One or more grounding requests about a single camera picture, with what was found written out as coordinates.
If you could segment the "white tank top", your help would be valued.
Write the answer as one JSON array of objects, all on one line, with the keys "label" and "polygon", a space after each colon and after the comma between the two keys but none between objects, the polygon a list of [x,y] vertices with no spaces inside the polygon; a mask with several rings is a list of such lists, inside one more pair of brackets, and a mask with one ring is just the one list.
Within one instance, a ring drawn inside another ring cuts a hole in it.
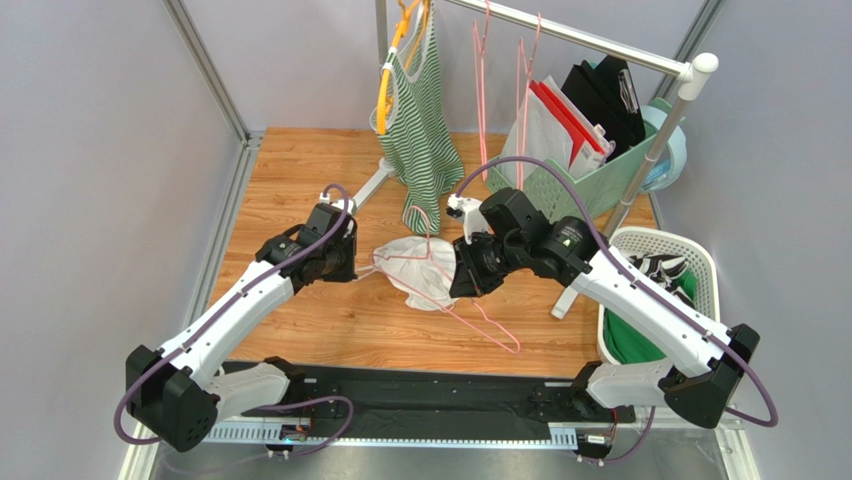
[{"label": "white tank top", "polygon": [[367,266],[356,269],[360,276],[381,273],[407,295],[409,308],[422,311],[450,311],[449,294],[456,270],[453,247],[440,238],[408,236],[377,247]]}]

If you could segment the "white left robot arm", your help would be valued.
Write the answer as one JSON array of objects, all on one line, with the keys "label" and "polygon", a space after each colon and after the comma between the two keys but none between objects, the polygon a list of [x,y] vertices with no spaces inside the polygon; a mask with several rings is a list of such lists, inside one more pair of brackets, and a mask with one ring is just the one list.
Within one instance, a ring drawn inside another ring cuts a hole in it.
[{"label": "white left robot arm", "polygon": [[128,413],[164,442],[187,452],[221,420],[282,401],[297,379],[274,357],[246,370],[220,366],[254,328],[316,281],[356,279],[357,223],[347,200],[320,202],[308,220],[268,239],[238,281],[200,318],[157,349],[144,345],[125,361]]}]

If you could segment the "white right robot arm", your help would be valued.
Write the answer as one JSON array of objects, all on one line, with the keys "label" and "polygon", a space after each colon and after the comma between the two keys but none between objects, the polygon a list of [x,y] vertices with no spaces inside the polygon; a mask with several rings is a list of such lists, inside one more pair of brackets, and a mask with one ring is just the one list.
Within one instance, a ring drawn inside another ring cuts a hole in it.
[{"label": "white right robot arm", "polygon": [[760,341],[755,330],[692,309],[597,242],[592,225],[572,216],[552,222],[520,190],[483,202],[453,194],[447,212],[464,230],[453,243],[451,297],[488,295],[529,270],[598,302],[663,352],[653,362],[587,363],[575,387],[590,407],[665,406],[698,427],[719,424]]}]

